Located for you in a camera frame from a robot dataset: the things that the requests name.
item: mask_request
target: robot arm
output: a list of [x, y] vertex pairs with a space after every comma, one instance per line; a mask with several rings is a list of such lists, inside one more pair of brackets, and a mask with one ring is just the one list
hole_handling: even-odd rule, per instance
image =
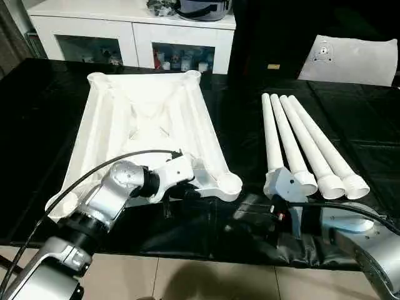
[[113, 228], [129, 198], [148, 197], [159, 202], [166, 191], [194, 177], [185, 156], [149, 171], [129, 161], [115, 162], [101, 184], [62, 222], [57, 236], [50, 237], [5, 293], [7, 300], [82, 299], [82, 277], [92, 263], [101, 241]]
[[[286, 208], [291, 216], [292, 233], [301, 238], [302, 207], [291, 204], [307, 202], [307, 198], [293, 175], [285, 168], [277, 169], [264, 192], [275, 203], [272, 213]], [[378, 215], [363, 204], [343, 204]], [[320, 222], [324, 242], [352, 256], [382, 300], [400, 299], [400, 236], [377, 221], [343, 209], [322, 208]]]

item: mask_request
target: glass cabinet door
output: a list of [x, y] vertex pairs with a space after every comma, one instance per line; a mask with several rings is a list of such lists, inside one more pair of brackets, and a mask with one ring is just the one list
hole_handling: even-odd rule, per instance
[[156, 69], [213, 71], [215, 47], [152, 43]]
[[117, 39], [56, 35], [66, 61], [123, 65]]
[[32, 16], [49, 59], [138, 66], [131, 23]]
[[227, 74], [233, 30], [133, 23], [139, 66]]

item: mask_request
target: white tube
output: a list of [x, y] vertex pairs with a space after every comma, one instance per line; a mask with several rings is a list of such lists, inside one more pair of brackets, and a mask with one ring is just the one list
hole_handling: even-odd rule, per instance
[[300, 145], [317, 177], [318, 188], [325, 199], [337, 199], [344, 195], [343, 182], [333, 174], [324, 156], [318, 149], [313, 138], [301, 122], [300, 117], [291, 106], [288, 97], [281, 97], [281, 103], [292, 124], [293, 131], [299, 139]]
[[270, 173], [283, 167], [283, 159], [269, 94], [262, 94], [261, 100], [262, 116], [264, 118], [265, 143], [267, 148], [268, 173]]
[[290, 128], [288, 119], [286, 118], [277, 94], [271, 95], [271, 104], [290, 171], [301, 184], [304, 195], [312, 195], [318, 189], [317, 182], [315, 181], [314, 175], [307, 170], [306, 163], [301, 155], [299, 146], [294, 138], [292, 129]]
[[339, 151], [332, 145], [330, 140], [314, 122], [312, 117], [301, 106], [296, 97], [289, 96], [289, 101], [334, 173], [342, 179], [346, 197], [353, 200], [359, 199], [368, 194], [370, 188], [364, 179], [354, 173], [349, 164], [340, 155]]

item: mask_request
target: dark curtain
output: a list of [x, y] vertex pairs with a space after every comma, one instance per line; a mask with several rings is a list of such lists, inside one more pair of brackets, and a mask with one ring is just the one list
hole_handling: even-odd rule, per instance
[[0, 0], [0, 79], [25, 58], [30, 58], [29, 47], [21, 36], [5, 3]]

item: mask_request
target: table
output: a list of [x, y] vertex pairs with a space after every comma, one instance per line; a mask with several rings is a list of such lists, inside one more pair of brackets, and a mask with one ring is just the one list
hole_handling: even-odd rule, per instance
[[[59, 191], [89, 92], [92, 72], [157, 72], [135, 67], [27, 59], [0, 81], [3, 99], [3, 173], [0, 244], [20, 245]], [[232, 215], [248, 197], [262, 197], [266, 153], [261, 94], [295, 94], [350, 165], [369, 183], [360, 199], [380, 213], [400, 217], [400, 91], [388, 87], [295, 80], [231, 82], [204, 74], [201, 88], [230, 170], [243, 180], [237, 201], [178, 201], [127, 209], [99, 252], [193, 258], [297, 268], [358, 269], [321, 238], [302, 241], [283, 232], [278, 248], [256, 227]], [[261, 218], [267, 206], [253, 206]], [[307, 212], [309, 231], [318, 211]], [[31, 246], [39, 247], [57, 226], [49, 219]]]

